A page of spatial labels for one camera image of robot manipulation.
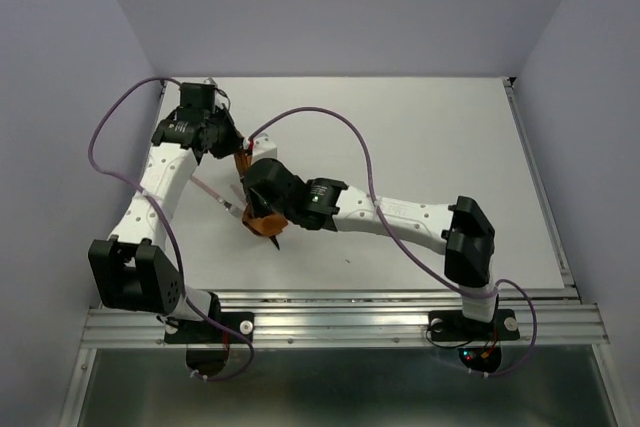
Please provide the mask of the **orange brown cloth napkin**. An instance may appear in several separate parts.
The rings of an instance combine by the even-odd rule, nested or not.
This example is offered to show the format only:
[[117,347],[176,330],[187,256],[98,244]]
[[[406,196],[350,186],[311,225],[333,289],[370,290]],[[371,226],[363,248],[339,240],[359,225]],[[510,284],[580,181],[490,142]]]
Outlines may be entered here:
[[242,216],[243,225],[254,235],[267,238],[278,236],[288,225],[288,221],[280,214],[273,213],[257,198],[253,198],[245,187],[245,174],[253,165],[251,163],[251,149],[253,140],[246,140],[242,150],[234,154],[236,171],[239,175],[242,190],[245,194],[247,205]]

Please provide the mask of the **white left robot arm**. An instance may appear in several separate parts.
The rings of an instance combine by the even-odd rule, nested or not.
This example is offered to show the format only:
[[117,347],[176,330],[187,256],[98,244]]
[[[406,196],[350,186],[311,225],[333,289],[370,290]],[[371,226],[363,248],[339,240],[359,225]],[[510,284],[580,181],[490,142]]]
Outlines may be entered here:
[[171,221],[202,158],[231,156],[240,151],[243,138],[228,96],[214,82],[180,82],[177,87],[178,104],[155,127],[141,179],[96,169],[134,193],[109,236],[91,243],[88,258],[105,307],[188,321],[191,333],[210,341],[222,331],[220,301],[187,286]]

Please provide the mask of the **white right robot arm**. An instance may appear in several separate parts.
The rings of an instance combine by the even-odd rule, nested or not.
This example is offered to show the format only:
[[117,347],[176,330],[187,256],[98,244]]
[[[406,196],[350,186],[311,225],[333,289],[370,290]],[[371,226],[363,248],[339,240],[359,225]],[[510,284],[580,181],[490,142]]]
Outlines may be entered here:
[[339,180],[304,181],[273,158],[254,162],[243,187],[258,218],[278,214],[306,230],[380,235],[441,255],[444,278],[460,291],[463,331],[482,337],[495,327],[495,229],[474,199],[460,196],[438,205],[374,199]]

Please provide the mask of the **pink handled fork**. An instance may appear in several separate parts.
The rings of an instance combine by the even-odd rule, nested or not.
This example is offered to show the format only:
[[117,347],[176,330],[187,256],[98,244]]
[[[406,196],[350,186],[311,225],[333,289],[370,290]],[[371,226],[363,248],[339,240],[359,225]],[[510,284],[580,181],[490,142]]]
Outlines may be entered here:
[[212,197],[216,202],[222,205],[225,210],[235,218],[241,219],[244,213],[244,208],[228,201],[221,194],[213,190],[209,185],[201,181],[196,176],[191,176],[190,180],[203,192]]

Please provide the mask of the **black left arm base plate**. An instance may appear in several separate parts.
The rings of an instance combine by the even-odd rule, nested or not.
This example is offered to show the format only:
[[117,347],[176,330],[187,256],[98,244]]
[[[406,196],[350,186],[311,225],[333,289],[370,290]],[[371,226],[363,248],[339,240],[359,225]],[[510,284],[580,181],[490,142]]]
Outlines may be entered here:
[[[244,335],[248,340],[253,340],[255,315],[252,312],[223,311],[219,322],[224,327]],[[243,343],[236,336],[205,321],[192,320],[170,320],[169,325],[165,327],[164,342],[168,345]]]

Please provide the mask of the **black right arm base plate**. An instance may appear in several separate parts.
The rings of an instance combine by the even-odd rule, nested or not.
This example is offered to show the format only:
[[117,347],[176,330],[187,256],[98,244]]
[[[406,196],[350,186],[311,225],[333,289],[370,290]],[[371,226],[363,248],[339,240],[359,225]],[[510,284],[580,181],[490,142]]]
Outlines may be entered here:
[[519,325],[511,309],[498,309],[488,323],[468,319],[461,310],[436,310],[429,313],[427,330],[436,343],[520,339]]

